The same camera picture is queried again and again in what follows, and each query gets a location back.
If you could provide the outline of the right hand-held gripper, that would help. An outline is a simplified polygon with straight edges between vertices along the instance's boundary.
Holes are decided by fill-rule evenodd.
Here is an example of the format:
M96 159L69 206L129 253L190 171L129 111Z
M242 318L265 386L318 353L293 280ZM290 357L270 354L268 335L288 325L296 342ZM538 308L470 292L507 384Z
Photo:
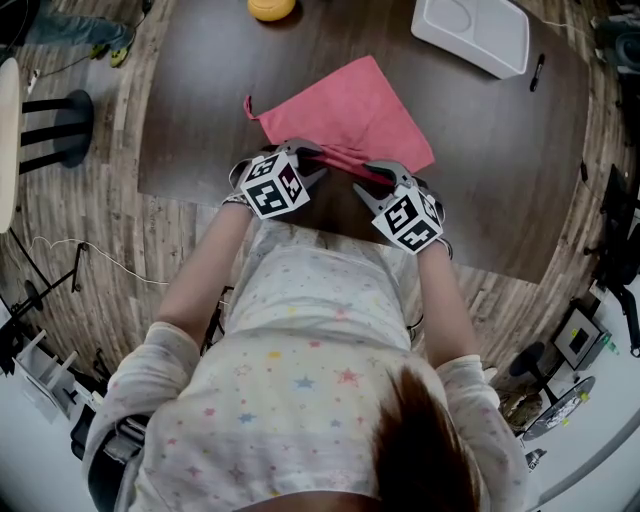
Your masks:
M364 168L394 186L414 185L413 176L399 162L374 160L365 163ZM409 254L417 255L442 237L443 227L435 207L418 188L402 188L398 195L392 189L381 198L360 184L354 184L353 190L376 216L372 221L376 229Z

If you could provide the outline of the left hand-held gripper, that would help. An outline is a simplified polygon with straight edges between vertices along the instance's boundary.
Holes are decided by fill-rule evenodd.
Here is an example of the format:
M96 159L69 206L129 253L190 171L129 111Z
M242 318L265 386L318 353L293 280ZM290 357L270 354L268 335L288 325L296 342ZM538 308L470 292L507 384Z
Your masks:
M310 190L327 173L327 166L316 158L323 149L308 140L285 141L268 157L258 156L249 164L240 182L240 190L261 220L291 213L309 201Z

